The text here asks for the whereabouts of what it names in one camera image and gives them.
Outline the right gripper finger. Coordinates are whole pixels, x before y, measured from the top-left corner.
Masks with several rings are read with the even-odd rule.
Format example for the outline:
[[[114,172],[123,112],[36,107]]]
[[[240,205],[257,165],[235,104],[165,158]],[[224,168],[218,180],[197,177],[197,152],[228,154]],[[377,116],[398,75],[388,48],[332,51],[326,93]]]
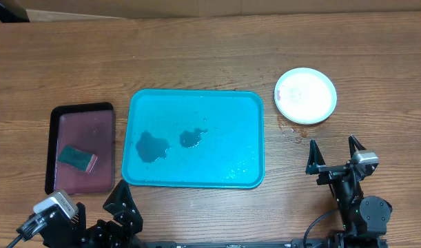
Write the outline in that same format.
[[[348,142],[351,158],[357,158],[360,151],[366,150],[366,148],[358,141],[358,139],[354,135],[349,136]]]
[[[309,158],[307,161],[306,174],[319,174],[326,167],[326,163],[320,149],[314,139],[309,143]]]

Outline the dark green sponge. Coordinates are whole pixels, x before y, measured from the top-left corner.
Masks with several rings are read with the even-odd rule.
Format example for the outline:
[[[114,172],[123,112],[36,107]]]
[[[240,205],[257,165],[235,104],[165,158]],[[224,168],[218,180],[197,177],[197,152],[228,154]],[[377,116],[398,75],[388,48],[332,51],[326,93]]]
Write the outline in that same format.
[[[57,161],[89,174],[97,161],[97,155],[66,145]]]

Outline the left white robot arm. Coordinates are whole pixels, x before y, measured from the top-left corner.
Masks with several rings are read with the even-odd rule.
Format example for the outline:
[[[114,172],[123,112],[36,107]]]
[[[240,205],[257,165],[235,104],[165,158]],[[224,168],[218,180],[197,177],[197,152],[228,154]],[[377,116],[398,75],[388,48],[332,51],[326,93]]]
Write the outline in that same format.
[[[143,219],[124,180],[103,204],[112,220],[97,220],[95,225],[87,227],[85,205],[77,203],[76,207],[78,210],[71,218],[53,209],[54,215],[39,232],[46,247],[140,247],[133,239],[142,231]]]

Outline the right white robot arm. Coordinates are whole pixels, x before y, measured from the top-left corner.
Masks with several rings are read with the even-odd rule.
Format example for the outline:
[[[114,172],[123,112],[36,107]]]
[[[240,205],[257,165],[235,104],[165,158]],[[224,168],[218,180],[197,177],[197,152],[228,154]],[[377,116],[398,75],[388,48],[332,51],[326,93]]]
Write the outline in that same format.
[[[315,140],[309,144],[306,173],[318,175],[318,185],[328,185],[337,207],[310,224],[302,239],[303,247],[387,247],[381,239],[387,232],[393,208],[383,198],[364,196],[360,181],[372,175],[379,164],[375,152],[366,149],[355,136],[348,138],[350,159],[344,165],[326,166]],[[339,213],[343,230],[331,231],[322,240],[309,240],[312,228],[326,217]]]

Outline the light blue plate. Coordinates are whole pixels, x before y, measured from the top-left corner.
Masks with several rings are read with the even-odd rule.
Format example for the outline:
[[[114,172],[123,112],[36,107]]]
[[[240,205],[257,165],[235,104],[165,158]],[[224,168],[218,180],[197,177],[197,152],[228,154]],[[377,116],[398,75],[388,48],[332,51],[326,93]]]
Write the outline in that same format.
[[[337,92],[332,81],[311,68],[294,68],[276,82],[274,101],[289,121],[314,125],[325,121],[336,108]]]

